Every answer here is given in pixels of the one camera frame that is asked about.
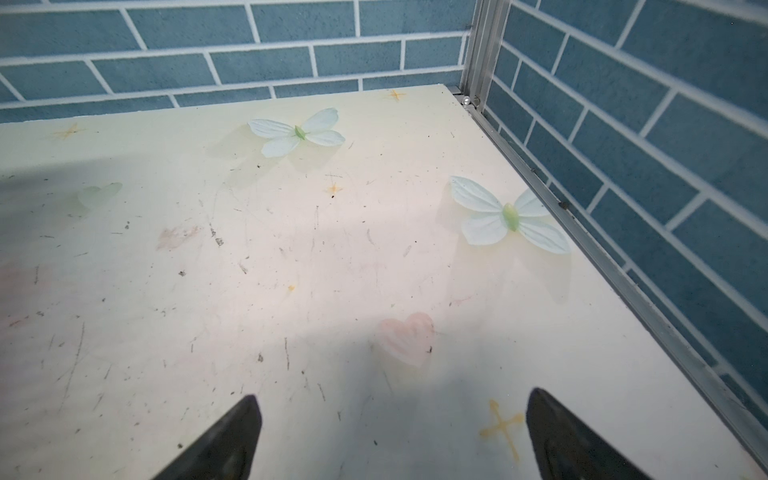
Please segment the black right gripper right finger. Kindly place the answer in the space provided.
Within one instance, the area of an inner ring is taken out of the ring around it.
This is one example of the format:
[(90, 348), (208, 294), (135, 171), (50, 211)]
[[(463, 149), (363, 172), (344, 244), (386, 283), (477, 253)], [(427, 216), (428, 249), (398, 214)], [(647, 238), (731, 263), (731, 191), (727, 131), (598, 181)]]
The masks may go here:
[(543, 479), (650, 479), (542, 388), (529, 395), (526, 425)]

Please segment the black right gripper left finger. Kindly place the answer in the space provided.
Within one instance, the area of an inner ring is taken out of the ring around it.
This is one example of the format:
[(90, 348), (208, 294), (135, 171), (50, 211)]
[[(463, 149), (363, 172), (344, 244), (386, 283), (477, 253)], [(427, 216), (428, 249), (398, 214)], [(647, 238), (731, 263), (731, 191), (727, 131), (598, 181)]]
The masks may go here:
[(261, 428), (257, 398), (246, 395), (154, 479), (248, 479)]

